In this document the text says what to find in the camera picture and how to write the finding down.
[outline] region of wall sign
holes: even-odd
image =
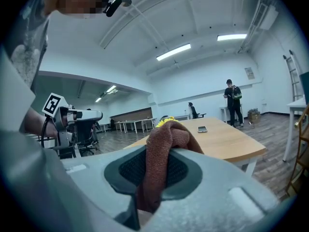
[[[247,73],[247,76],[248,76],[248,79],[249,79],[249,80],[252,80],[252,79],[255,78],[255,77],[254,77],[254,74],[253,74],[253,71],[252,71],[251,68],[245,68],[245,71],[246,71],[246,73]]]

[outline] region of person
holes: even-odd
[[[98,136],[97,136],[97,131],[96,131],[96,126],[99,127],[98,123],[96,122],[96,124],[93,124],[92,128],[91,128],[91,131],[92,131],[92,134],[91,134],[91,138],[92,138],[92,144],[95,145],[98,143]]]
[[[235,112],[239,119],[239,124],[241,127],[243,127],[243,118],[240,111],[240,98],[241,97],[241,91],[240,88],[233,85],[232,80],[228,79],[226,81],[227,88],[224,92],[224,98],[227,98],[227,107],[230,111],[230,119],[231,119],[231,126],[235,127]]]
[[[190,119],[193,119],[193,118],[198,118],[197,116],[197,112],[195,111],[195,107],[193,106],[192,102],[189,102],[189,112],[190,112]]]
[[[29,0],[20,11],[9,34],[3,41],[4,49],[16,71],[32,92],[35,79],[48,46],[49,16],[54,11],[64,15],[85,18],[101,14],[109,0]],[[45,117],[30,108],[21,125],[21,132],[40,135]],[[45,136],[57,137],[54,124],[49,121]]]

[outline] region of table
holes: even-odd
[[[131,130],[133,130],[133,124],[134,124],[135,132],[137,133],[137,130],[136,130],[136,121],[135,121],[135,120],[124,121],[124,122],[122,122],[122,123],[123,123],[123,125],[124,125],[125,133],[127,133],[126,124],[130,124],[130,125],[131,125]]]
[[[136,122],[141,122],[141,127],[142,127],[142,129],[143,129],[143,133],[144,133],[144,123],[145,123],[145,125],[146,125],[146,131],[149,131],[148,130],[148,128],[147,128],[147,121],[151,121],[151,125],[152,125],[152,127],[154,128],[154,124],[155,124],[155,121],[156,120],[156,118],[146,118],[146,119],[142,119],[142,120],[139,120],[139,121],[136,121]]]
[[[126,124],[131,124],[131,130],[133,131],[133,125],[134,125],[135,133],[137,134],[136,123],[139,123],[139,122],[141,123],[141,128],[142,128],[143,133],[144,133],[144,122],[150,121],[150,120],[152,121],[152,126],[154,128],[154,120],[156,120],[156,118],[146,118],[146,119],[131,120],[131,121],[122,122],[124,124],[125,133],[127,133]]]
[[[173,116],[174,119],[176,120],[181,120],[182,118],[184,118],[185,120],[189,120],[189,114],[185,114],[185,115],[179,115],[179,116]]]
[[[258,157],[265,153],[264,145],[217,118],[190,119],[181,123],[192,133],[205,155],[241,166],[250,176]],[[198,133],[199,126],[206,126],[208,132]],[[126,148],[145,145],[147,138],[148,136]]]
[[[109,123],[108,124],[102,124],[102,125],[100,125],[100,128],[103,126],[104,132],[106,132],[105,126],[108,126],[108,125],[109,125]]]
[[[122,121],[118,121],[118,122],[115,123],[116,130],[118,131],[117,124],[119,124],[120,131],[122,132],[121,124],[123,124],[123,122],[122,122]]]
[[[286,158],[288,157],[288,155],[291,151],[292,134],[293,134],[293,127],[294,127],[294,113],[296,111],[303,112],[307,105],[306,105],[305,98],[301,98],[301,99],[296,100],[296,101],[294,101],[290,104],[287,104],[287,106],[290,109],[290,124],[289,124],[289,135],[288,135],[288,140],[287,140],[287,143],[286,143],[283,161],[286,161]]]
[[[227,106],[221,106],[221,115],[222,115],[222,120],[225,121],[227,123],[227,115],[226,115],[226,111],[228,110]]]

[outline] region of white desk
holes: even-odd
[[[127,124],[130,124],[130,125],[131,125],[131,130],[133,130],[133,124],[134,124],[135,132],[137,133],[137,130],[136,130],[136,121],[135,121],[135,120],[124,121],[124,122],[122,122],[122,123],[123,123],[123,125],[124,125],[125,133],[127,133],[127,128],[126,128],[126,125],[127,125]]]
[[[144,123],[147,122],[147,121],[151,121],[152,122],[152,126],[154,128],[154,120],[155,120],[155,118],[146,118],[146,119],[140,119],[140,120],[124,121],[123,125],[124,125],[124,128],[125,128],[125,133],[127,133],[126,124],[130,124],[131,125],[131,130],[132,131],[133,131],[133,125],[134,125],[135,133],[137,134],[136,123],[139,123],[139,122],[141,123],[141,128],[142,128],[143,133],[144,133],[144,131],[145,131]]]
[[[118,131],[117,124],[119,124],[120,131],[121,131],[121,132],[122,132],[121,124],[123,124],[123,126],[124,126],[124,131],[126,132],[125,125],[124,125],[124,123],[123,123],[122,121],[118,121],[118,122],[115,123],[116,130]]]
[[[287,106],[290,109],[290,124],[289,124],[289,135],[288,135],[288,141],[286,143],[286,148],[283,156],[283,161],[286,161],[286,158],[288,157],[290,151],[291,151],[291,144],[292,144],[292,134],[293,134],[293,127],[294,127],[294,113],[296,111],[303,112],[306,108],[306,101],[304,98],[301,98],[299,100],[296,100],[295,102],[292,102],[290,104],[287,104]]]
[[[147,121],[151,121],[151,125],[152,127],[154,128],[154,124],[155,124],[155,121],[156,118],[146,118],[146,119],[142,119],[142,120],[139,120],[139,121],[136,121],[136,122],[141,122],[141,128],[143,129],[143,133],[144,133],[144,124],[146,125],[146,131],[148,131],[148,128],[147,128]]]
[[[227,123],[227,115],[226,115],[226,113],[227,113],[228,107],[227,106],[221,106],[220,109],[221,109],[222,121]]]
[[[108,125],[109,125],[109,123],[108,124],[102,124],[102,125],[100,125],[100,128],[103,126],[104,132],[106,132],[105,126],[108,126]]]

